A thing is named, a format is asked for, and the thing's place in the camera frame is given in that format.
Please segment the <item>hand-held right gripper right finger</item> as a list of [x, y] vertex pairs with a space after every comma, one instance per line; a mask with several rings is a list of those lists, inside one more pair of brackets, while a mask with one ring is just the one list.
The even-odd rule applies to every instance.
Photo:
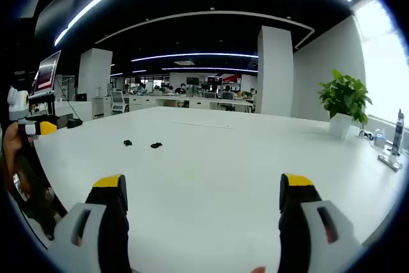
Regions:
[[349, 218], [304, 176], [281, 175], [279, 211], [279, 272], [345, 272], [362, 251]]

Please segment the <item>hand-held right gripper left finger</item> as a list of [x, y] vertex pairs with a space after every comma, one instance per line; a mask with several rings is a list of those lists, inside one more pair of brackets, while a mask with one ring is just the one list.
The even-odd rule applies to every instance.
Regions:
[[131, 272], [127, 212], [124, 175], [95, 182], [55, 228], [48, 257], [58, 272]]

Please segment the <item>person's left hand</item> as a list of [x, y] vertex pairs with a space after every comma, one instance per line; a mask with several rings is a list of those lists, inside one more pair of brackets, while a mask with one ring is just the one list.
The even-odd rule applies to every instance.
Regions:
[[17, 122], [8, 126], [3, 138], [3, 156], [8, 173], [14, 174], [15, 159], [17, 152], [22, 148], [22, 140], [19, 134], [19, 125]]

